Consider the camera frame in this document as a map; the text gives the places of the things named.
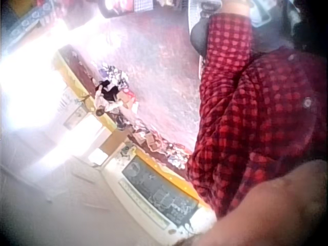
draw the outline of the hand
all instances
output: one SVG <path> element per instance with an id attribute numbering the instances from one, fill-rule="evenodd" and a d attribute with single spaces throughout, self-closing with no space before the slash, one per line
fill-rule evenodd
<path id="1" fill-rule="evenodd" d="M 326 213 L 327 162 L 307 162 L 253 188 L 193 245 L 302 245 Z"/>
<path id="2" fill-rule="evenodd" d="M 251 0 L 222 0 L 221 13 L 239 14 L 250 16 Z"/>

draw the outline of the person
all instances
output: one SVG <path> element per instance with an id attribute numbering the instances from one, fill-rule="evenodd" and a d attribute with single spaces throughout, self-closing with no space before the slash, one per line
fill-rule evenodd
<path id="1" fill-rule="evenodd" d="M 96 115 L 102 116 L 105 112 L 113 111 L 114 109 L 118 108 L 119 106 L 123 105 L 122 100 L 119 100 L 118 102 L 114 101 L 107 101 L 104 98 L 104 95 L 101 93 L 103 89 L 103 86 L 100 85 L 98 87 L 98 90 L 96 91 L 95 95 L 95 106 L 96 106 Z"/>
<path id="2" fill-rule="evenodd" d="M 95 91 L 98 91 L 99 87 L 102 86 L 101 93 L 105 100 L 116 101 L 116 96 L 119 93 L 118 87 L 110 82 L 109 80 L 100 81 L 99 85 L 96 86 Z"/>
<path id="3" fill-rule="evenodd" d="M 302 245 L 326 226 L 326 58 L 309 44 L 251 57 L 249 11 L 222 0 L 210 17 L 186 173 L 218 220 L 176 245 Z"/>

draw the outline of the floor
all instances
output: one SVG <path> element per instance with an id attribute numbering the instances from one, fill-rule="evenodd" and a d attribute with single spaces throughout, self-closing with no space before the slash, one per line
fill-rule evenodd
<path id="1" fill-rule="evenodd" d="M 193 150 L 199 125 L 199 56 L 189 42 L 187 12 L 156 8 L 93 18 L 82 28 L 85 35 L 71 45 L 92 72 L 97 73 L 92 60 L 126 71 L 139 101 L 138 117 L 168 141 Z"/>
<path id="2" fill-rule="evenodd" d="M 4 245 L 159 245 L 130 216 L 101 172 L 77 158 L 35 183 L 17 180 L 56 145 L 40 128 L 13 128 L 7 99 L 3 93 L 0 233 L 8 241 Z"/>

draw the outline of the yellow counter edge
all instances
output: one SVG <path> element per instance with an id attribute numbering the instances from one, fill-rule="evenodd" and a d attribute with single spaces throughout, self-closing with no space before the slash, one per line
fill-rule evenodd
<path id="1" fill-rule="evenodd" d="M 79 79 L 75 76 L 75 74 L 72 72 L 72 70 L 69 68 L 63 57 L 59 52 L 56 52 L 53 64 L 55 66 L 55 69 L 60 72 L 62 75 L 65 83 L 74 91 L 74 93 L 78 97 L 83 97 L 89 94 L 89 92 L 86 90 L 86 88 L 81 84 Z M 86 100 L 86 106 L 92 111 L 92 108 L 94 107 L 94 99 L 92 97 L 89 97 Z M 102 117 L 98 117 L 99 121 L 107 127 L 111 132 L 113 132 L 116 129 L 115 123 L 112 121 L 112 119 L 108 115 L 104 115 Z M 203 207 L 209 208 L 209 206 L 198 196 L 195 189 L 192 187 L 192 185 L 187 182 L 184 179 L 181 179 L 175 175 L 171 175 L 167 172 L 164 172 L 159 164 L 155 162 L 150 156 L 148 156 L 146 153 L 144 153 L 142 150 L 137 148 L 136 155 L 140 157 L 145 163 L 147 163 L 150 167 L 152 167 L 156 172 L 158 172 L 161 176 L 163 176 L 165 179 L 167 179 L 169 182 L 171 182 L 173 185 L 177 186 L 179 189 L 193 197 L 194 199 L 199 201 L 199 204 Z"/>

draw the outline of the checkered shirt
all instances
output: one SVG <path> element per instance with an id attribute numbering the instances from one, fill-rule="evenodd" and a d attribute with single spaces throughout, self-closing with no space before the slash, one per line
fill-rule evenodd
<path id="1" fill-rule="evenodd" d="M 250 20 L 210 19 L 200 126 L 187 177 L 224 216 L 258 183 L 326 155 L 326 60 L 280 48 L 251 57 Z"/>

